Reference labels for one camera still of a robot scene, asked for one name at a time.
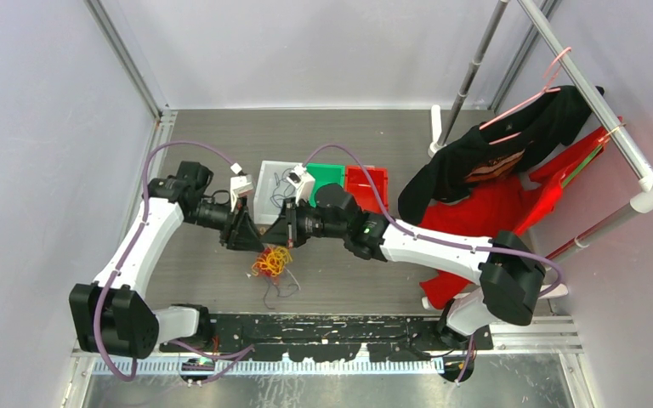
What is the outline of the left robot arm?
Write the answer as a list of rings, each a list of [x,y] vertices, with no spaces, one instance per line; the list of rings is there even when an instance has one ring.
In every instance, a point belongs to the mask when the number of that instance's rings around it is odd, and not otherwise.
[[[248,212],[253,179],[237,164],[231,169],[225,202],[207,195],[213,172],[195,161],[183,161],[176,174],[147,183],[139,214],[111,261],[91,283],[75,285],[69,295],[81,350],[144,359],[173,340],[195,351],[213,344],[215,328],[207,307],[176,303],[153,310],[144,295],[168,241],[184,224],[218,231],[219,244],[231,251],[264,250]]]

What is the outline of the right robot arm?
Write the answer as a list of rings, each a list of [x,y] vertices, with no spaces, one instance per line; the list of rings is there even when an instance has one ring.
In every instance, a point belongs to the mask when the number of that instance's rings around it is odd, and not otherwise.
[[[358,258],[421,265],[475,284],[473,292],[443,309],[438,337],[449,349],[461,348],[477,330],[495,322],[528,326],[545,276],[537,257],[511,232],[490,238],[422,229],[360,208],[337,184],[319,188],[316,206],[286,199],[261,240],[296,248],[310,238],[340,239]]]

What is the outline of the white plastic bin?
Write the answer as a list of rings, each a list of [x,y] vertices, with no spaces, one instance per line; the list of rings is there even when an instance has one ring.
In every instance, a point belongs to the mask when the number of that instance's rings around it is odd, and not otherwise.
[[[298,165],[289,161],[262,161],[253,198],[255,224],[271,225],[280,212],[282,203],[294,197],[295,189],[287,182],[287,175]]]

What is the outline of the green plastic bin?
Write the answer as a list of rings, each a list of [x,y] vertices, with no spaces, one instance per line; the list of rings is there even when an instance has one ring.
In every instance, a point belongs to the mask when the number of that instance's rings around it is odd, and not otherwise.
[[[316,206],[315,195],[319,188],[327,184],[344,186],[345,166],[335,164],[309,163],[308,173],[315,179],[315,185],[309,198],[309,204]]]

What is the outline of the red plastic bin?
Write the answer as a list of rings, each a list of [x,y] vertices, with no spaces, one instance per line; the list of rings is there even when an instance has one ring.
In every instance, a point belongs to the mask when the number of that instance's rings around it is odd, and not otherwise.
[[[385,167],[367,167],[381,202],[385,209],[389,209],[389,174]],[[347,166],[344,176],[344,190],[349,192],[360,208],[372,213],[380,213],[381,207],[366,175],[359,166]]]

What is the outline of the black t-shirt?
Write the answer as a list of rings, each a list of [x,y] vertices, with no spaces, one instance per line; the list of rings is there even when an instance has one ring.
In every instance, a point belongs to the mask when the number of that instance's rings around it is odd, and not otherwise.
[[[557,87],[560,91],[544,94],[485,130],[472,126],[434,153],[401,191],[401,218],[419,224],[431,201],[461,201],[479,184],[524,172],[559,145],[571,145],[592,110],[576,87]]]

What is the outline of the red t-shirt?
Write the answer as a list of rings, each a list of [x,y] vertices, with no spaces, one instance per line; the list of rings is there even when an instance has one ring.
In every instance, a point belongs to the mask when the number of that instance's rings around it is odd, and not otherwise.
[[[512,173],[475,187],[457,204],[428,207],[422,228],[453,235],[495,236],[501,230],[523,235],[549,215],[562,198],[562,178],[595,147],[610,143],[599,127],[540,167]]]

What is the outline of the green clothes hanger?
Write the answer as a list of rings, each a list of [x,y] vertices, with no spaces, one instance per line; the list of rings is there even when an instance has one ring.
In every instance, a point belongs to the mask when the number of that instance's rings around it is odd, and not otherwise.
[[[605,150],[603,145],[595,147],[587,156],[585,156],[569,173],[567,173],[561,180],[561,188],[566,188],[579,173],[584,170],[595,158],[602,154]]]

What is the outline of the metal clothes rack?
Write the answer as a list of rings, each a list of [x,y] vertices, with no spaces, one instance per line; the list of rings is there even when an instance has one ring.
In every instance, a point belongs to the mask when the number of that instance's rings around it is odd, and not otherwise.
[[[497,141],[506,140],[519,152],[510,156],[508,164],[498,166],[498,176],[535,166],[556,144],[570,144],[586,120],[595,116],[603,125],[599,131],[600,141],[614,141],[639,176],[641,191],[625,206],[627,215],[651,212],[652,167],[631,136],[622,130],[621,120],[604,101],[601,89],[588,81],[572,63],[567,48],[559,44],[545,14],[531,1],[523,1],[520,6],[554,51],[555,58],[548,71],[557,74],[559,70],[565,70],[572,83],[558,87],[546,84],[535,95],[492,120],[492,124],[500,129]],[[469,187],[473,186],[473,182],[463,179],[472,162],[465,158],[456,159],[440,142],[447,131],[442,127],[439,106],[433,106],[431,118],[432,159],[410,180],[399,198],[399,209],[416,222],[422,221],[429,200],[445,196],[448,201],[458,201],[466,197]]]

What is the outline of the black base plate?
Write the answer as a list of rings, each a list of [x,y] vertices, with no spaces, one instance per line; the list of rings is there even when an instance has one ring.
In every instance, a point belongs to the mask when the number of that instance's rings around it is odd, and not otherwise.
[[[185,343],[204,352],[236,353],[252,345],[252,361],[349,362],[360,351],[370,362],[458,357],[467,347],[449,346],[427,315],[212,314],[211,331]]]

